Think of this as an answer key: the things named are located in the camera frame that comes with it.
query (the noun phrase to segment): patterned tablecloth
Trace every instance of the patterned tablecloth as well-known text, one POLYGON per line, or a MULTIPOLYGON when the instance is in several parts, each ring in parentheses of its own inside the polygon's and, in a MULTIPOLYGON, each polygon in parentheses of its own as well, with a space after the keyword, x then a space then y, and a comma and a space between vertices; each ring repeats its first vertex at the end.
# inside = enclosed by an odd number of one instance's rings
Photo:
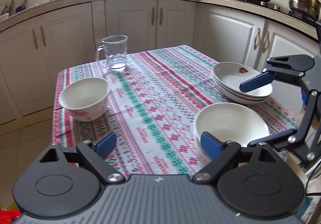
MULTIPOLYGON (((115 131, 117 147, 106 161, 122 174, 195 174, 209 162, 193 135, 195 114, 209 104, 231 102, 211 78, 217 62, 186 45, 130 54, 127 61, 122 72, 102 75, 94 62, 59 73, 53 141, 70 147, 115 131), (110 82, 108 111, 95 121, 76 121, 60 106, 59 95, 72 82, 93 76, 110 82)), ((270 133, 296 127, 295 115, 272 98, 247 106, 270 133)))

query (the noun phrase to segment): cabinet door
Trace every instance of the cabinet door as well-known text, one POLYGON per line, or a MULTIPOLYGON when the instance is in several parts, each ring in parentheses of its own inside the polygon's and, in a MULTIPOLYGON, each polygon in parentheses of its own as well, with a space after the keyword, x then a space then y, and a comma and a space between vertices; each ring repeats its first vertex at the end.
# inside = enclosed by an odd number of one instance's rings
POLYGON ((40 15, 37 24, 53 87, 61 70, 95 60, 90 3, 40 15))
POLYGON ((0 33, 0 66, 22 115, 53 105, 54 89, 43 59, 36 18, 0 33))
POLYGON ((128 36, 128 53, 155 49, 157 0, 106 0, 107 36, 128 36))
POLYGON ((0 124, 14 119, 15 117, 0 90, 0 124))
POLYGON ((158 0, 156 48, 192 45, 196 2, 158 0))
MULTIPOLYGON (((268 21, 267 31, 269 37, 266 45, 261 47, 261 50, 264 49, 264 53, 261 51, 261 57, 257 64, 258 71, 262 71, 268 57, 301 54, 315 57, 319 54, 319 46, 316 42, 283 25, 268 21)), ((301 89, 278 81, 274 81, 272 85, 272 97, 298 115, 302 108, 301 89)))
POLYGON ((198 3, 193 47, 219 62, 253 67, 264 23, 264 18, 249 13, 198 3))

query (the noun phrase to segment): white bowl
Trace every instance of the white bowl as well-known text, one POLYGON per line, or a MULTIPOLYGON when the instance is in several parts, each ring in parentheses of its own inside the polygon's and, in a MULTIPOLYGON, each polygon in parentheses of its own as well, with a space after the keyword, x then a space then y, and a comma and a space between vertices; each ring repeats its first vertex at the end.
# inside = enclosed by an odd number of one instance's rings
POLYGON ((241 92, 240 83, 259 74, 260 73, 258 71, 251 67, 238 63, 222 62, 213 67, 213 75, 221 84, 238 94, 252 98, 268 97, 273 91, 272 85, 268 84, 248 93, 241 92))
POLYGON ((222 142, 231 140, 242 147, 246 147, 253 140, 269 136, 266 123, 256 112, 233 103, 217 103, 204 107, 196 115, 193 127, 199 142, 205 131, 222 142))
POLYGON ((248 96, 243 96, 236 91, 232 91, 231 89, 227 88, 225 85, 221 84, 214 76, 213 76, 213 81, 216 83, 216 85, 219 88, 223 88, 225 91, 228 91, 230 94, 234 95, 235 97, 238 97, 240 99, 246 100, 246 101, 253 101, 253 102, 262 102, 266 100, 267 97, 264 98, 253 98, 253 97, 248 97, 248 96))
POLYGON ((266 98, 265 98, 265 99, 262 99, 262 100, 259 99, 257 101, 251 101, 251 100, 246 100, 246 99, 240 98, 240 97, 236 96, 235 94, 230 93, 227 88, 224 88, 224 86, 219 84, 217 81, 214 80, 214 82, 216 83, 217 87, 222 92, 222 94, 224 94, 229 99, 231 99, 231 100, 233 100, 233 101, 235 101, 237 103, 240 103, 240 104, 259 104, 259 103, 261 103, 261 102, 266 100, 266 98))
POLYGON ((110 91, 105 79, 89 77, 73 82, 60 94, 59 102, 78 121, 92 121, 107 110, 110 91))

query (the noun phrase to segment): cabinet handle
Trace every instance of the cabinet handle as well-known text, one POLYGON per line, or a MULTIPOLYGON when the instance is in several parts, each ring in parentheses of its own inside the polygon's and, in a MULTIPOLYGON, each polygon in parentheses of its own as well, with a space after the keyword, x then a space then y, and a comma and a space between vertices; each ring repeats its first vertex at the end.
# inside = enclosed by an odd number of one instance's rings
POLYGON ((151 26, 154 25, 154 21, 155 21, 155 8, 153 7, 151 10, 151 26))
POLYGON ((161 26, 163 24, 163 8, 160 8, 160 21, 159 21, 159 25, 161 26))
POLYGON ((269 38, 269 35, 270 35, 270 32, 266 31, 266 34, 265 34, 265 37, 264 37, 264 41, 263 41, 263 49, 262 49, 262 53, 263 54, 265 53, 265 51, 267 49, 267 47, 265 47, 265 46, 266 46, 266 42, 267 42, 267 40, 269 38))
POLYGON ((35 44, 36 49, 38 49, 36 31, 34 28, 33 28, 33 43, 35 44))
POLYGON ((43 46, 46 47, 46 38, 45 38, 45 33, 43 32, 43 26, 40 26, 40 31, 41 31, 41 38, 42 38, 42 42, 43 42, 43 46))
POLYGON ((254 50, 255 50, 256 47, 257 47, 256 41, 257 41, 257 38, 258 38, 260 32, 261 32, 261 30, 258 28, 257 31, 256 31, 256 36, 255 36, 255 38, 254 38, 254 46, 253 46, 253 49, 254 49, 254 50))

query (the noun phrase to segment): white plate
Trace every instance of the white plate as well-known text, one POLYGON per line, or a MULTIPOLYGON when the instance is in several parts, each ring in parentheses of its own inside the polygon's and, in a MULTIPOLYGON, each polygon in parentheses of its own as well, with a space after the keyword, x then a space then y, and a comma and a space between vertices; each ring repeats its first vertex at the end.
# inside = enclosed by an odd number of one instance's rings
POLYGON ((260 73, 251 67, 230 62, 218 63, 213 67, 214 77, 224 86, 236 91, 238 94, 252 98, 264 98, 271 95, 273 88, 271 84, 262 86, 248 93, 240 91, 240 83, 251 79, 260 73))
POLYGON ((250 101, 250 100, 245 100, 242 99, 240 97, 235 96, 234 94, 230 93, 227 89, 224 89, 224 87, 222 85, 220 85, 218 82, 216 82, 217 87, 219 88, 219 90, 222 92, 222 94, 224 94, 225 96, 227 96, 229 99, 240 103, 240 104, 259 104, 263 101, 265 101, 266 99, 263 100, 259 100, 259 101, 250 101))
POLYGON ((195 116, 193 127, 199 142, 204 131, 222 142, 232 140, 242 147, 246 147, 253 140, 269 136, 266 123, 256 112, 233 103, 217 103, 204 107, 195 116))
POLYGON ((266 100, 266 98, 267 98, 267 97, 264 97, 264 98, 253 98, 253 97, 243 96, 243 95, 237 93, 236 91, 232 91, 231 89, 227 88, 225 85, 221 84, 221 83, 216 79, 216 77, 214 77, 214 76, 213 76, 213 81, 216 83, 216 85, 217 85, 218 87, 224 88, 224 90, 228 91, 228 92, 231 93, 232 95, 234 95, 234 96, 236 96, 236 97, 238 97, 238 98, 247 100, 247 101, 260 102, 260 101, 266 100))

